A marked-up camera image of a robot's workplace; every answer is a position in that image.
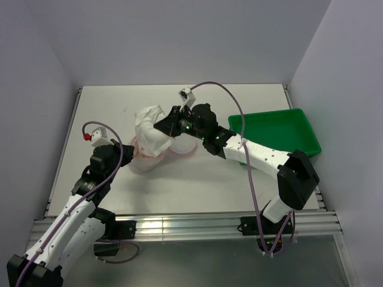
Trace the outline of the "mesh laundry bag pink trim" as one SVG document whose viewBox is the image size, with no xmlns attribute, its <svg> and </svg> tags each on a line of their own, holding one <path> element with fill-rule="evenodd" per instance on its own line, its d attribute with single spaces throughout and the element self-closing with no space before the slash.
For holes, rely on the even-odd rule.
<svg viewBox="0 0 383 287">
<path fill-rule="evenodd" d="M 132 138 L 130 144 L 135 148 L 133 153 L 133 160 L 129 164 L 129 167 L 134 172 L 147 172 L 154 169 L 166 157 L 168 153 L 173 153 L 180 156 L 189 156 L 192 155 L 197 148 L 196 141 L 187 135 L 175 138 L 172 141 L 171 146 L 159 154 L 157 157 L 149 157 L 147 155 L 141 154 L 136 137 Z"/>
</svg>

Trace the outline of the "white cloth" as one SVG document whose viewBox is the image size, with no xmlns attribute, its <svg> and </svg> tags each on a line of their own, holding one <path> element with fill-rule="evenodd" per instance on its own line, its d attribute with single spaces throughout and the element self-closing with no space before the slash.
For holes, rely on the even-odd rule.
<svg viewBox="0 0 383 287">
<path fill-rule="evenodd" d="M 158 157 L 171 146 L 171 137 L 154 128 L 154 125 L 165 117 L 160 105 L 135 112 L 135 135 L 141 154 Z"/>
</svg>

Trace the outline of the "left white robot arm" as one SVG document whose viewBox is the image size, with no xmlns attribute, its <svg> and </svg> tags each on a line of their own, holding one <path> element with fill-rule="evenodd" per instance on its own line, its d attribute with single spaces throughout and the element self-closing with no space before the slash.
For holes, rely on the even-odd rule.
<svg viewBox="0 0 383 287">
<path fill-rule="evenodd" d="M 99 207 L 134 147 L 116 141 L 96 147 L 63 210 L 24 255 L 7 263 L 10 286 L 62 286 L 65 273 L 94 242 L 116 245 L 122 233 L 115 214 Z"/>
</svg>

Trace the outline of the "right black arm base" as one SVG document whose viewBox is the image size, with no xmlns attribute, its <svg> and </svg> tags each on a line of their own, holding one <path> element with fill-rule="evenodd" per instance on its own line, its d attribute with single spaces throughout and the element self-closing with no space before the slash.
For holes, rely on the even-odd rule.
<svg viewBox="0 0 383 287">
<path fill-rule="evenodd" d="M 274 224 L 260 215 L 262 224 L 263 240 L 260 236 L 260 228 L 258 226 L 256 216 L 243 216 L 240 218 L 241 223 L 237 226 L 237 230 L 243 236 L 256 236 L 257 246 L 264 254 L 271 257 L 283 251 L 294 239 L 296 217 L 295 213 L 286 215 L 280 222 Z"/>
</svg>

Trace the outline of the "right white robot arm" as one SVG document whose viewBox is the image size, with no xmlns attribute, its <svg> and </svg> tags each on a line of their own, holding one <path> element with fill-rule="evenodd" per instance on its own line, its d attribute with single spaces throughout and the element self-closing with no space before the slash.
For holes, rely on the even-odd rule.
<svg viewBox="0 0 383 287">
<path fill-rule="evenodd" d="M 259 218 L 260 229 L 265 233 L 274 232 L 289 212 L 303 209 L 320 182 L 303 151 L 279 151 L 244 139 L 219 126 L 216 114 L 207 103 L 193 108 L 174 106 L 154 128 L 173 138 L 183 133 L 199 138 L 210 154 L 246 163 L 275 178 L 278 195 L 266 205 Z"/>
</svg>

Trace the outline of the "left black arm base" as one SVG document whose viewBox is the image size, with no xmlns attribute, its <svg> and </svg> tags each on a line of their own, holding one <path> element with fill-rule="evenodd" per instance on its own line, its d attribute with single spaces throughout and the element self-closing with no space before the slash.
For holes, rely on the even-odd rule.
<svg viewBox="0 0 383 287">
<path fill-rule="evenodd" d="M 140 248 L 132 240 L 135 238 L 136 221 L 116 221 L 106 225 L 105 233 L 93 245 L 96 257 L 114 257 L 119 251 L 127 251 L 136 257 Z"/>
</svg>

